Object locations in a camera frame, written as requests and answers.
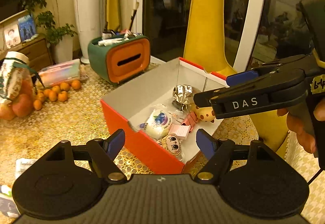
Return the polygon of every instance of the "wooden cabinet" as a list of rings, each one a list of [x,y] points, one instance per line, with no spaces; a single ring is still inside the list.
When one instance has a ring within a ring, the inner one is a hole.
[[[47,48],[44,37],[38,37],[32,41],[19,44],[9,50],[0,53],[0,61],[5,58],[8,51],[18,51],[25,54],[29,59],[29,66],[35,71],[53,64],[51,53]]]

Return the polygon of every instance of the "bag of fruit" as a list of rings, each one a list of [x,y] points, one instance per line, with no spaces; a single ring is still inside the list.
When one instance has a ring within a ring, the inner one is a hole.
[[[0,68],[0,119],[9,121],[32,112],[34,89],[30,73],[40,78],[28,64],[28,57],[20,52],[6,54]]]

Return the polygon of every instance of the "orange panel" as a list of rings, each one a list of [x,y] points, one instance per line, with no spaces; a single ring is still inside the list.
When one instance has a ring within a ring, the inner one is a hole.
[[[150,62],[150,43],[141,38],[118,45],[108,51],[106,65],[108,77],[114,83],[119,83],[141,71]]]
[[[124,129],[125,147],[156,174],[181,174],[184,164],[160,147],[143,131],[134,132],[128,120],[112,109],[103,99],[101,105],[111,133]]]

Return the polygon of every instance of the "white letter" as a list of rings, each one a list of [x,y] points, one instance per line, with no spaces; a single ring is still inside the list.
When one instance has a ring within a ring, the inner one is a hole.
[[[247,102],[245,100],[243,101],[243,107],[244,106],[248,106],[249,107],[249,105],[247,104]]]
[[[253,97],[253,98],[251,99],[251,101],[254,103],[253,105],[257,105],[257,101],[256,101],[256,100],[253,100],[253,99],[256,99],[256,97]]]
[[[234,105],[234,109],[237,109],[237,108],[239,108],[239,104],[238,104],[238,102],[232,102],[232,104]]]

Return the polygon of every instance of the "makeup brush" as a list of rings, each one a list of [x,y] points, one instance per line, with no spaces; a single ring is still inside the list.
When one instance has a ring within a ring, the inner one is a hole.
[[[135,15],[137,14],[138,7],[139,7],[139,2],[136,2],[135,5],[134,5],[134,9],[133,9],[133,12],[132,12],[132,16],[131,16],[131,23],[130,23],[130,26],[129,26],[129,31],[131,31],[131,28],[132,28],[132,25],[133,25],[133,21],[135,19]]]

